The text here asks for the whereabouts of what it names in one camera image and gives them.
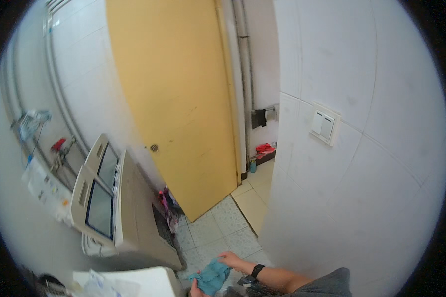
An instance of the black watch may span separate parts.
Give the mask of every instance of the black watch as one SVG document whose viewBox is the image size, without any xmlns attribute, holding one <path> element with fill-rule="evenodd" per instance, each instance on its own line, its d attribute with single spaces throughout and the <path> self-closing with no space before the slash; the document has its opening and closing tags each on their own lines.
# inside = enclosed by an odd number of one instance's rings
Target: black watch
<svg viewBox="0 0 446 297">
<path fill-rule="evenodd" d="M 262 264 L 258 264 L 254 267 L 253 272 L 251 273 L 251 276 L 254 277 L 256 279 L 256 277 L 258 276 L 259 272 L 266 267 L 265 265 Z"/>
</svg>

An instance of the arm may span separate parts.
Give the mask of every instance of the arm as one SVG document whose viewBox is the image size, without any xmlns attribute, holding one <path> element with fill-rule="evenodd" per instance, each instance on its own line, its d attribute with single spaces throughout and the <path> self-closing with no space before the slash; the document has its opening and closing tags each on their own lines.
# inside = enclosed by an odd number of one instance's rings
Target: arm
<svg viewBox="0 0 446 297">
<path fill-rule="evenodd" d="M 241 260 L 232 252 L 223 252 L 219 254 L 218 257 L 222 257 L 218 260 L 219 262 L 247 275 L 251 275 L 256 266 L 256 263 Z M 269 267 L 263 268 L 256 279 L 268 287 L 275 288 L 284 294 L 292 293 L 298 288 L 313 281 L 310 278 L 289 270 Z"/>
</svg>

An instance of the black cloth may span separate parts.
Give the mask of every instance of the black cloth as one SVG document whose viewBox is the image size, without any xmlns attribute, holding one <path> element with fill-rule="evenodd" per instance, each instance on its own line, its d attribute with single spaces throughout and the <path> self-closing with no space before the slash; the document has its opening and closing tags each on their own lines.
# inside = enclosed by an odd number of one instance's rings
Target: black cloth
<svg viewBox="0 0 446 297">
<path fill-rule="evenodd" d="M 266 109 L 256 109 L 251 116 L 253 129 L 257 127 L 266 127 Z"/>
</svg>

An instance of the light switch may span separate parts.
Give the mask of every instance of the light switch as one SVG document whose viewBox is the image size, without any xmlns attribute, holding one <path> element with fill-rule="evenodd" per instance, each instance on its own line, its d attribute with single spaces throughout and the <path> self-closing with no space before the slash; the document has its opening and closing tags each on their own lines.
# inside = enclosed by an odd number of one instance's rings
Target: light switch
<svg viewBox="0 0 446 297">
<path fill-rule="evenodd" d="M 333 126 L 334 126 L 334 119 L 330 116 L 324 115 L 322 120 L 321 136 L 329 140 L 331 138 Z"/>
<path fill-rule="evenodd" d="M 313 102 L 312 106 L 314 116 L 310 133 L 327 145 L 333 146 L 340 130 L 340 113 L 317 102 Z"/>
<path fill-rule="evenodd" d="M 324 114 L 322 112 L 320 112 L 319 110 L 315 110 L 314 119 L 312 121 L 312 130 L 315 133 L 317 133 L 317 134 L 321 133 L 323 120 L 324 120 Z"/>
</svg>

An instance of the washing machine lid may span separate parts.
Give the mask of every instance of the washing machine lid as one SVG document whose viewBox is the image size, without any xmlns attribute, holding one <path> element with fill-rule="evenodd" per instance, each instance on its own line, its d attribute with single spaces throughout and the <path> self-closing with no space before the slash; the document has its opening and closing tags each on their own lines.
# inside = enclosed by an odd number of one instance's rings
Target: washing machine lid
<svg viewBox="0 0 446 297">
<path fill-rule="evenodd" d="M 81 166 L 71 196 L 71 222 L 82 233 L 104 246 L 114 245 L 114 197 L 86 165 Z"/>
<path fill-rule="evenodd" d="M 97 174 L 111 189 L 114 186 L 114 176 L 118 163 L 119 157 L 104 133 L 97 138 L 84 162 L 86 167 Z"/>
</svg>

